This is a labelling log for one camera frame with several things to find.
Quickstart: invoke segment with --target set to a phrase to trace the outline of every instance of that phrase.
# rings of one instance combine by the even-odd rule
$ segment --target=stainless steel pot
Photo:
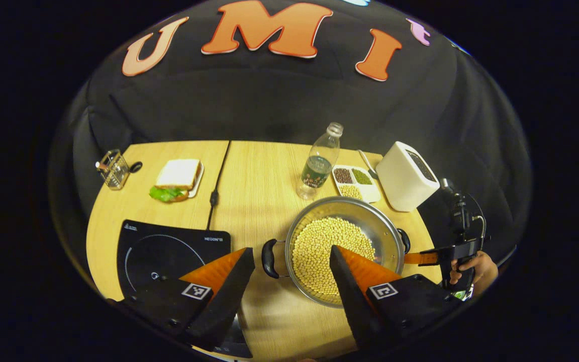
[[[397,229],[384,213],[374,206],[361,200],[349,197],[328,197],[313,202],[294,219],[287,232],[285,241],[272,239],[262,247],[262,266],[265,273],[272,278],[279,275],[274,270],[274,254],[272,247],[277,242],[285,243],[285,265],[294,284],[308,298],[322,305],[333,308],[343,308],[341,298],[321,294],[310,289],[294,274],[292,252],[294,242],[304,227],[314,220],[333,217],[342,218],[361,228],[365,236],[372,241],[375,248],[374,261],[380,265],[401,273],[404,269],[404,254],[410,249],[408,236],[402,229]]]

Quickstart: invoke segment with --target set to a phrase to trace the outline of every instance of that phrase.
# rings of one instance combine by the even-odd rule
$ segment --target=pot handle
[[[404,254],[408,254],[410,251],[410,238],[403,229],[397,228],[397,232],[399,233],[399,236],[402,237],[402,243],[404,243]]]
[[[285,243],[285,241],[271,239],[262,246],[262,269],[265,271],[265,274],[275,279],[278,279],[278,277],[289,277],[289,275],[280,276],[276,273],[276,270],[274,270],[274,252],[271,248],[274,247],[274,244],[277,242]]]

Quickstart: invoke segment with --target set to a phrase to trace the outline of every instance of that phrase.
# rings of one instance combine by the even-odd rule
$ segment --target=plastic water bottle
[[[308,161],[301,172],[301,182],[297,193],[303,199],[314,199],[319,188],[323,186],[332,171],[340,150],[339,138],[343,135],[343,126],[332,122],[314,146],[310,149]]]

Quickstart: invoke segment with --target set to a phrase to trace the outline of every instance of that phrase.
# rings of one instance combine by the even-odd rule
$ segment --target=sandwich
[[[189,191],[195,186],[200,170],[198,159],[170,160],[160,170],[156,184],[149,191],[149,195],[163,202],[186,200],[189,197]]]

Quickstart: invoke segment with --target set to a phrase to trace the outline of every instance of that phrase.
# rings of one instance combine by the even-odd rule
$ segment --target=wooden table
[[[93,280],[105,298],[124,298],[117,273],[117,246],[125,219],[189,229],[205,229],[209,197],[216,185],[227,141],[184,141],[135,144],[124,153],[142,169],[131,174],[119,191],[103,186],[90,215],[86,253]],[[244,293],[239,312],[243,334],[254,355],[252,360],[291,360],[335,356],[356,349],[343,309],[324,307],[304,296],[290,278],[268,277],[260,253],[265,241],[284,240],[296,215],[312,201],[299,198],[299,174],[310,151],[308,145],[234,141],[219,185],[219,204],[212,216],[212,230],[228,231],[232,250],[253,247],[256,270]],[[372,165],[380,154],[366,153]],[[149,197],[159,171],[174,158],[199,158],[205,166],[198,194],[193,199],[164,204]],[[366,167],[357,151],[342,149],[336,162]],[[326,181],[316,197],[338,195],[333,181]],[[411,239],[411,252],[432,249],[432,240],[418,211],[401,213],[381,200],[372,203]],[[276,265],[282,274],[283,243],[275,247]],[[405,265],[405,277],[419,273],[441,281],[438,266]]]

